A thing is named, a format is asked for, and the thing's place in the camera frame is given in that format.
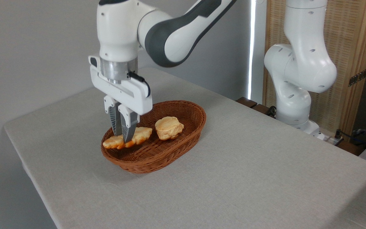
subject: white wall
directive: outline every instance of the white wall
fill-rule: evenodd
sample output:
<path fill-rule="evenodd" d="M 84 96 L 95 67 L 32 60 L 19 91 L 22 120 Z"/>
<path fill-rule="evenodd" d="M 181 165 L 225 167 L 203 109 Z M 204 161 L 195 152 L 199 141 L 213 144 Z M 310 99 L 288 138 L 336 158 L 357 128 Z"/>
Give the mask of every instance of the white wall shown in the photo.
<path fill-rule="evenodd" d="M 97 2 L 0 0 L 0 228 L 55 228 L 3 125 L 92 87 L 87 56 L 99 50 Z M 143 2 L 178 16 L 195 0 Z M 248 12 L 248 1 L 236 2 L 185 63 L 162 69 L 231 99 L 245 96 Z M 154 66 L 145 53 L 139 65 Z"/>

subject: bread roll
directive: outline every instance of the bread roll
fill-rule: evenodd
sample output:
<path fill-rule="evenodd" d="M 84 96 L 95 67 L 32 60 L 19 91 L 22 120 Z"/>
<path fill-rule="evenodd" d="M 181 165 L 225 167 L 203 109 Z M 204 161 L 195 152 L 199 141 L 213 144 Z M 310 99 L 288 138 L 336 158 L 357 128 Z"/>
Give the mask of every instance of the bread roll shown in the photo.
<path fill-rule="evenodd" d="M 112 136 L 103 142 L 103 146 L 106 149 L 122 149 L 124 147 L 130 148 L 134 145 L 141 145 L 149 139 L 151 134 L 152 128 L 137 127 L 131 141 L 124 143 L 124 138 L 122 135 Z"/>
<path fill-rule="evenodd" d="M 184 125 L 176 117 L 164 117 L 155 123 L 156 133 L 160 140 L 176 139 L 183 132 Z"/>

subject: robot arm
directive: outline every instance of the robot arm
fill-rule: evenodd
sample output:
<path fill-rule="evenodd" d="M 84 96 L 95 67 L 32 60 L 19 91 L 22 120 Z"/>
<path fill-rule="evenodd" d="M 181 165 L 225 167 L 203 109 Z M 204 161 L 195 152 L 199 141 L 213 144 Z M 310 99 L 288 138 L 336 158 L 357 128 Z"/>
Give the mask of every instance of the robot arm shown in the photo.
<path fill-rule="evenodd" d="M 97 7 L 99 57 L 90 56 L 91 80 L 107 96 L 105 111 L 115 135 L 132 139 L 139 116 L 152 109 L 149 84 L 138 76 L 138 50 L 160 66 L 183 63 L 197 42 L 236 0 L 198 0 L 183 16 L 138 0 L 100 0 Z"/>
<path fill-rule="evenodd" d="M 327 0 L 287 0 L 284 31 L 291 45 L 273 45 L 265 55 L 276 91 L 276 119 L 313 136 L 317 124 L 309 120 L 311 97 L 322 93 L 337 76 L 324 44 Z"/>

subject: gray tablecloth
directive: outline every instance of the gray tablecloth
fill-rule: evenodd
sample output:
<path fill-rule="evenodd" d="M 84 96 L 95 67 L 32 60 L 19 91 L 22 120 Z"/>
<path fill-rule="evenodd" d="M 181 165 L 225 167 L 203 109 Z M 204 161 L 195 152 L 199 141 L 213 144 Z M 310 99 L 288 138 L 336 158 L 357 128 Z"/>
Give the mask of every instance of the gray tablecloth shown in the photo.
<path fill-rule="evenodd" d="M 207 113 L 197 145 L 159 171 L 102 156 L 110 122 L 96 89 L 5 125 L 58 228 L 366 228 L 365 160 L 164 72 L 140 74 L 155 103 Z"/>

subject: pastry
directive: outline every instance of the pastry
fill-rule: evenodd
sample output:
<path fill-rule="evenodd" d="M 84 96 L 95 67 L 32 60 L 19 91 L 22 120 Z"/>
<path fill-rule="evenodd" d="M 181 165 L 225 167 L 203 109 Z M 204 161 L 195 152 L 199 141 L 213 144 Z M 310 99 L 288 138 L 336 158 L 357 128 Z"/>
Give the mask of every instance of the pastry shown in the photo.
<path fill-rule="evenodd" d="M 176 117 L 164 117 L 155 123 L 156 133 L 160 140 L 176 139 L 183 132 L 184 125 Z"/>
<path fill-rule="evenodd" d="M 122 135 L 112 136 L 103 142 L 103 146 L 106 149 L 122 149 L 124 147 L 130 148 L 134 145 L 141 145 L 149 139 L 151 134 L 152 128 L 137 127 L 131 141 L 124 142 Z"/>

